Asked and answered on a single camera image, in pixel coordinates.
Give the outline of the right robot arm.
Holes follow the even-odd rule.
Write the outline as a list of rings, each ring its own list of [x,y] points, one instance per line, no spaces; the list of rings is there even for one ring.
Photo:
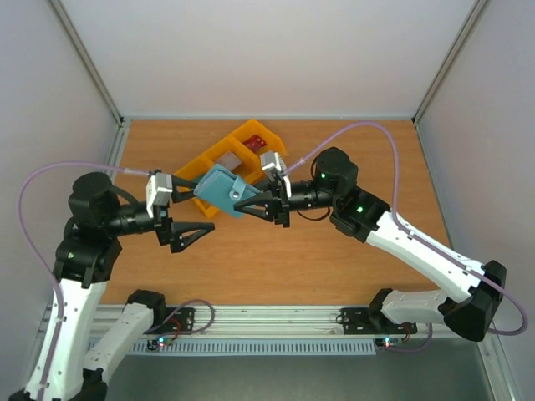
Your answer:
[[[461,256],[413,227],[387,202],[358,187],[357,165],[336,147],[315,157],[309,181],[291,182],[273,152],[261,160],[267,189],[238,201],[235,211],[288,227],[293,211],[327,208],[338,231],[388,252],[437,285],[434,292],[379,290],[365,318],[372,332],[431,323],[444,324],[469,341],[484,339],[503,298],[507,270],[502,264]]]

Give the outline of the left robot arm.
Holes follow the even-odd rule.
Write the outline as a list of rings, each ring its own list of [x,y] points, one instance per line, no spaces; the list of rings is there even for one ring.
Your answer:
[[[112,375],[132,345],[147,332],[160,332],[171,319],[163,294],[137,290],[111,329],[87,347],[97,306],[122,251],[120,237],[154,232],[162,246],[177,253],[215,228],[169,216],[169,205],[192,198],[196,183],[159,170],[146,177],[144,202],[115,186],[104,172],[74,182],[71,217],[49,269],[53,315],[33,373],[12,400],[105,399]]]

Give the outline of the blue leather card holder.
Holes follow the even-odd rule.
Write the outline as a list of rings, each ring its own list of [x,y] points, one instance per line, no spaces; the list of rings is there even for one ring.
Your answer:
[[[194,189],[197,199],[206,201],[235,218],[240,218],[243,214],[234,211],[234,204],[259,193],[258,189],[249,185],[241,176],[218,164],[202,176]]]

